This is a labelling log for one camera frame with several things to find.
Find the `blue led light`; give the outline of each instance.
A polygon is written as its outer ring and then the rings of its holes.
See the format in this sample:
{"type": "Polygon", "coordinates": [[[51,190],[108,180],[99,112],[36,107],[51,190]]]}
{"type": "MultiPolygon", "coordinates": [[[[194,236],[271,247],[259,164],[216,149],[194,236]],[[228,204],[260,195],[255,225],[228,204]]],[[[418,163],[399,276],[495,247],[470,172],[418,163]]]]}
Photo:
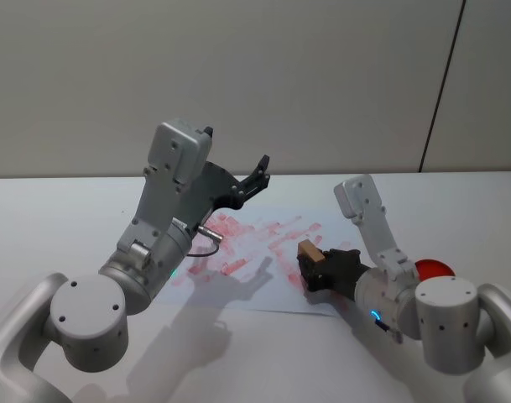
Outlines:
{"type": "Polygon", "coordinates": [[[375,310],[372,310],[371,311],[371,316],[375,317],[377,321],[382,321],[382,317],[380,316],[380,314],[378,312],[376,312],[375,310]]]}

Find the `wall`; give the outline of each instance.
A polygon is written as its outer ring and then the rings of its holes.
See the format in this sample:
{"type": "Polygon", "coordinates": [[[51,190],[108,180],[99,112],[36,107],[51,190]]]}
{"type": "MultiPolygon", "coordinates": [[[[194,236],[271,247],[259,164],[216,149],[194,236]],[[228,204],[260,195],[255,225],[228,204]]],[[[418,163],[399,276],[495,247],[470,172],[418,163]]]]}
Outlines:
{"type": "Polygon", "coordinates": [[[511,170],[511,0],[468,0],[424,170],[511,170]]]}
{"type": "Polygon", "coordinates": [[[238,173],[415,171],[459,7],[0,0],[0,176],[138,175],[174,117],[238,173]]]}

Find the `cable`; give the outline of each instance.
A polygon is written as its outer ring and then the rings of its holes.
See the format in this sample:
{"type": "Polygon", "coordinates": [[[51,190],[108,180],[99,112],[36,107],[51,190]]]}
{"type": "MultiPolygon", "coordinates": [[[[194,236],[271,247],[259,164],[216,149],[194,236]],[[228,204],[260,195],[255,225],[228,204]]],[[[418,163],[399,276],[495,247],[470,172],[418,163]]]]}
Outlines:
{"type": "Polygon", "coordinates": [[[216,244],[216,249],[214,249],[211,252],[208,252],[206,254],[187,254],[186,256],[189,256],[191,258],[208,258],[209,256],[212,256],[213,254],[217,254],[218,250],[220,250],[220,245],[216,244]]]}

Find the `black cable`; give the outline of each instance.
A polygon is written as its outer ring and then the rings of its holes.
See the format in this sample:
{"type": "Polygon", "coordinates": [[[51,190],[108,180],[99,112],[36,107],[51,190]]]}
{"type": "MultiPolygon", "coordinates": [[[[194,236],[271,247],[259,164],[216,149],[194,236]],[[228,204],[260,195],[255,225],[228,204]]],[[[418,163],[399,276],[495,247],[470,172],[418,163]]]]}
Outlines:
{"type": "Polygon", "coordinates": [[[449,50],[449,55],[447,56],[446,69],[443,72],[443,78],[441,79],[440,90],[438,91],[438,98],[436,99],[436,105],[434,107],[434,114],[432,115],[432,120],[430,121],[429,133],[426,136],[426,142],[425,142],[425,147],[423,148],[423,155],[421,156],[419,172],[423,172],[423,164],[425,163],[426,150],[429,148],[430,136],[432,136],[432,130],[434,129],[434,123],[436,121],[436,116],[438,115],[438,108],[440,107],[441,94],[443,93],[443,89],[446,86],[447,73],[449,72],[449,65],[451,64],[451,59],[453,57],[453,51],[455,50],[456,37],[458,36],[458,31],[460,30],[460,24],[462,22],[462,15],[464,14],[465,7],[466,7],[466,0],[462,0],[460,12],[458,14],[458,20],[456,21],[455,33],[453,34],[453,40],[451,42],[451,49],[449,50]]]}
{"type": "Polygon", "coordinates": [[[189,256],[191,258],[208,258],[209,256],[212,256],[213,254],[217,254],[218,250],[220,250],[220,245],[216,245],[216,249],[214,249],[211,252],[208,252],[206,254],[187,254],[186,256],[189,256]]]}

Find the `white cylindrical joint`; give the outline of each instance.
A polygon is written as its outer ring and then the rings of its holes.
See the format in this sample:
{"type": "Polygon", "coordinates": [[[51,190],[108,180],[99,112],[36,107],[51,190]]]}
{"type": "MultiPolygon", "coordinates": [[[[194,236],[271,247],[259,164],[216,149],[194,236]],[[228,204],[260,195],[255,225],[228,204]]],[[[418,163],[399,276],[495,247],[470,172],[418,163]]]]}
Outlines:
{"type": "Polygon", "coordinates": [[[123,290],[104,275],[88,275],[64,283],[50,305],[55,341],[67,360],[85,372],[111,368],[128,346],[123,290]]]}
{"type": "Polygon", "coordinates": [[[415,289],[425,361],[445,374],[478,367],[484,347],[477,342],[479,300],[476,287],[457,277],[435,277],[415,289]]]}

